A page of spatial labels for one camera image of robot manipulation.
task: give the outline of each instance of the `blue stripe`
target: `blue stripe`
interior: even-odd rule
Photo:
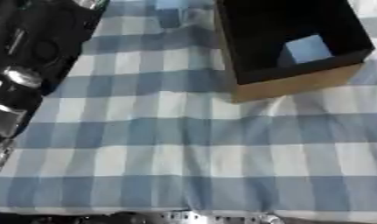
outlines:
[[[322,115],[300,115],[298,117],[302,128],[284,126],[284,122],[294,116],[281,116],[272,122],[270,116],[252,115],[245,117],[241,123],[235,120],[196,119],[196,118],[137,118],[128,121],[115,122],[72,122],[32,123],[26,133],[21,136],[18,147],[27,149],[74,148],[93,149],[106,145],[285,145],[285,144],[333,144],[334,131],[346,131],[347,137],[340,137],[337,143],[377,143],[377,115],[333,115],[326,119]],[[333,120],[342,120],[350,126],[336,126]],[[363,126],[353,126],[356,121],[362,121]],[[269,141],[271,136],[281,136],[289,131],[301,132],[304,138],[287,135]]]
[[[268,177],[245,178],[243,181],[241,183],[241,178],[181,178],[143,175],[97,178],[0,177],[0,193],[7,193],[0,197],[0,207],[59,207],[59,201],[55,197],[60,195],[64,207],[104,205],[105,207],[150,209],[152,207],[150,199],[154,197],[152,193],[156,193],[159,200],[154,206],[157,208],[174,206],[181,209],[204,210],[218,207],[222,210],[240,210],[244,207],[246,211],[303,210],[318,212],[329,210],[347,212],[352,208],[354,212],[377,211],[377,177],[375,176]],[[93,183],[108,186],[108,190],[92,192]],[[235,189],[240,189],[241,185],[248,190],[247,194],[235,193]],[[152,189],[161,189],[161,186],[168,186],[170,191],[152,191]],[[313,207],[309,203],[293,203],[299,200],[303,202],[306,197],[303,194],[304,190],[312,190],[312,186],[316,201]],[[47,189],[48,191],[39,191],[38,189]],[[115,193],[121,194],[116,195],[115,200],[108,200]],[[169,193],[174,195],[172,201],[167,195]],[[278,193],[287,193],[287,195],[278,195]],[[285,199],[285,196],[295,196],[298,199],[280,200],[279,197]],[[90,200],[93,198],[97,198],[97,205],[90,204]]]

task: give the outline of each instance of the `black box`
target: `black box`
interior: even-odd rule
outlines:
[[[217,0],[215,25],[234,102],[344,84],[374,49],[347,0]],[[279,65],[288,43],[312,35],[330,58]]]

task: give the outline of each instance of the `table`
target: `table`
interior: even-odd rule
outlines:
[[[353,0],[377,47],[377,0]],[[112,1],[0,173],[0,212],[377,221],[377,50],[343,87],[231,104],[212,5]]]

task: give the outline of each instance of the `checkered fabric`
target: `checkered fabric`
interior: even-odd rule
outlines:
[[[352,0],[377,47],[377,0]],[[0,212],[377,221],[377,50],[343,87],[231,104],[209,2],[112,1],[0,173]]]

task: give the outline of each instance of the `metal object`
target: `metal object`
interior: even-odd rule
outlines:
[[[0,171],[4,164],[10,157],[10,154],[14,151],[14,142],[12,139],[6,139],[0,143]]]
[[[169,212],[169,213],[144,213],[151,224],[260,224],[259,215],[246,217],[226,217],[202,215],[199,213]]]
[[[89,10],[98,10],[102,8],[107,1],[105,0],[73,0],[80,7],[89,9]]]
[[[259,218],[263,224],[284,224],[281,218],[273,214],[262,214]]]
[[[0,104],[0,137],[13,137],[25,113],[25,110],[8,108]]]
[[[39,88],[42,84],[42,79],[37,73],[20,66],[7,66],[2,74],[11,81],[28,88]]]

